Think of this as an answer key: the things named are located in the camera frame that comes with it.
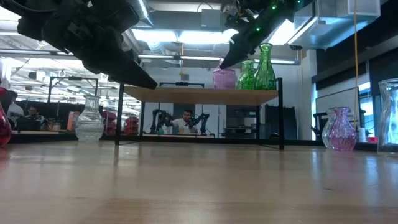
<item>pink glass jar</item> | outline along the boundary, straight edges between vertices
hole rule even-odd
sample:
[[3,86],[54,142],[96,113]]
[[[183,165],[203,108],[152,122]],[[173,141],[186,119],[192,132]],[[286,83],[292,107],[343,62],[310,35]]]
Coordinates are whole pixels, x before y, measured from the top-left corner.
[[347,107],[333,108],[335,123],[330,130],[329,143],[335,151],[352,151],[356,144],[356,131],[347,119],[350,109]]
[[213,85],[219,90],[234,90],[236,87],[236,75],[233,69],[220,69],[223,59],[220,60],[219,66],[213,72]]

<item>man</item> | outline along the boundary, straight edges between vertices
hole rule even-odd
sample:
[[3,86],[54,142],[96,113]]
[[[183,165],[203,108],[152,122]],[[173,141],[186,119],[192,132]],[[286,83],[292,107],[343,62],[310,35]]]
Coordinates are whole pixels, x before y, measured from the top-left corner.
[[27,111],[29,112],[29,115],[26,116],[27,119],[40,121],[40,130],[47,129],[47,120],[42,115],[39,115],[39,112],[37,112],[36,107],[31,106]]
[[18,93],[9,91],[9,94],[11,95],[11,104],[8,107],[7,117],[16,124],[17,119],[24,116],[24,110],[15,103]]
[[191,120],[193,115],[192,110],[186,109],[182,118],[175,119],[172,121],[173,126],[178,127],[179,134],[196,134],[198,133],[198,129],[196,126],[189,128],[188,122]]

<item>glass vase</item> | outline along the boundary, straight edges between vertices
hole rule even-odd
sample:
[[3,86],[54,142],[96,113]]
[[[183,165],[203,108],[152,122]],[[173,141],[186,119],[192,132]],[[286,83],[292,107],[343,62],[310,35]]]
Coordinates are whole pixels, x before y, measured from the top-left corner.
[[322,131],[322,141],[328,149],[331,149],[330,145],[330,131],[336,121],[336,113],[334,109],[328,109],[326,112],[328,114],[328,121]]
[[220,90],[234,90],[236,87],[236,74],[233,69],[220,69],[223,60],[220,60],[219,65],[213,72],[213,84],[215,89]]
[[276,78],[271,64],[272,44],[260,45],[261,58],[257,72],[254,75],[255,90],[276,90]]
[[100,115],[99,103],[99,96],[86,96],[85,110],[79,115],[76,124],[76,136],[79,141],[96,142],[100,140],[104,124]]
[[377,153],[398,156],[398,78],[379,82],[382,111],[379,120]]
[[242,62],[242,73],[239,80],[236,82],[237,90],[252,90],[254,83],[254,62],[252,60],[245,60]]
[[5,146],[11,138],[11,125],[0,103],[0,147]]
[[347,119],[350,109],[347,107],[333,108],[336,120],[330,130],[329,143],[335,151],[352,151],[356,144],[356,131]]

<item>robot arm in background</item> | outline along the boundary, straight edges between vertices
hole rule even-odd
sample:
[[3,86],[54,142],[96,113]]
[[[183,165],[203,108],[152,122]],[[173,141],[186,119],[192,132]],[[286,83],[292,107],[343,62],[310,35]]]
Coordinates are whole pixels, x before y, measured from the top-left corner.
[[236,0],[238,12],[228,16],[225,25],[239,33],[231,37],[229,52],[220,68],[228,68],[246,59],[248,54],[254,54],[254,49],[286,19],[293,22],[295,13],[312,2],[314,0]]
[[22,17],[18,33],[73,53],[87,70],[111,81],[154,89],[157,83],[138,65],[137,54],[121,47],[121,34],[139,22],[134,1],[0,0],[0,6]]
[[201,127],[200,127],[200,132],[202,136],[206,135],[206,123],[207,123],[207,119],[210,117],[210,114],[201,114],[198,118],[191,118],[191,120],[188,122],[188,127],[191,129],[193,128],[195,125],[199,124],[200,121],[203,120]]
[[166,127],[173,126],[172,120],[173,116],[168,114],[168,112],[160,109],[153,110],[152,126],[150,127],[150,133],[156,134],[163,125],[166,125]]

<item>wooden shelf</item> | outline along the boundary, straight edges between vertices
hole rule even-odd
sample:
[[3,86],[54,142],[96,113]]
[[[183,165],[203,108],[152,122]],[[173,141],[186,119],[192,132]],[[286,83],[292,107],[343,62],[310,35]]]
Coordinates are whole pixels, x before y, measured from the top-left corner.
[[126,86],[124,92],[143,102],[258,106],[278,97],[276,90],[216,90]]

